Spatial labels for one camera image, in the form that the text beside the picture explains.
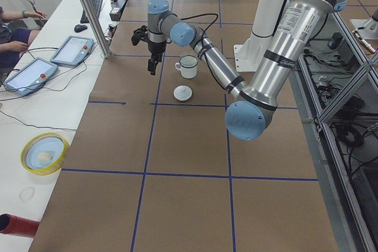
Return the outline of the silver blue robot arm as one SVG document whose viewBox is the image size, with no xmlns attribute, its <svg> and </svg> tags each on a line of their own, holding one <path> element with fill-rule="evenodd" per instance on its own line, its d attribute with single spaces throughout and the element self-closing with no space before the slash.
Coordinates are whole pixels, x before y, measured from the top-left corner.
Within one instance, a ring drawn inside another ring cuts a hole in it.
<svg viewBox="0 0 378 252">
<path fill-rule="evenodd" d="M 241 140 L 259 137 L 278 106 L 277 95 L 316 24 L 324 15 L 342 10 L 346 0 L 289 0 L 275 35 L 249 84 L 207 38 L 203 29 L 188 24 L 169 9 L 166 0 L 148 2 L 148 71 L 155 73 L 167 41 L 190 46 L 205 62 L 219 85 L 234 97 L 225 114 L 228 131 Z"/>
</svg>

